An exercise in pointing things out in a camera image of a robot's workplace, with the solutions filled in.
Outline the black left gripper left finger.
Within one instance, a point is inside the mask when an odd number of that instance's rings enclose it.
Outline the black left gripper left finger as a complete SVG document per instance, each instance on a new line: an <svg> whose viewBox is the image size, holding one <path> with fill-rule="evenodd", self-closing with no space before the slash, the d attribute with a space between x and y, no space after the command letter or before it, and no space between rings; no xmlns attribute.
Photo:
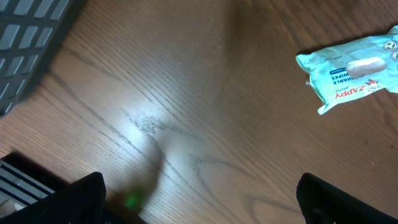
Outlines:
<svg viewBox="0 0 398 224"><path fill-rule="evenodd" d="M99 224L106 189L93 172L32 205L1 218L1 224Z"/></svg>

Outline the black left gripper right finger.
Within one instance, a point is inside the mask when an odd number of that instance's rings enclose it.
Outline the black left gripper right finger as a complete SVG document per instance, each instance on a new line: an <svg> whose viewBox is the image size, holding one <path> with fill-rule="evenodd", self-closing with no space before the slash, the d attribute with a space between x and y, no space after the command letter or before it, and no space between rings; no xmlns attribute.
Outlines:
<svg viewBox="0 0 398 224"><path fill-rule="evenodd" d="M299 180L296 197L306 224L397 224L396 218L308 172Z"/></svg>

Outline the teal flushable wipes pack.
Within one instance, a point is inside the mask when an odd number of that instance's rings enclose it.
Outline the teal flushable wipes pack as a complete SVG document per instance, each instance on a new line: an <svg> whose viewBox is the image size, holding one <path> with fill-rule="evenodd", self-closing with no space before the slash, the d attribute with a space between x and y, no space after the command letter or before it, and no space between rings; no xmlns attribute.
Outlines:
<svg viewBox="0 0 398 224"><path fill-rule="evenodd" d="M323 105L332 107L386 89L397 93L397 26L375 35L296 56Z"/></svg>

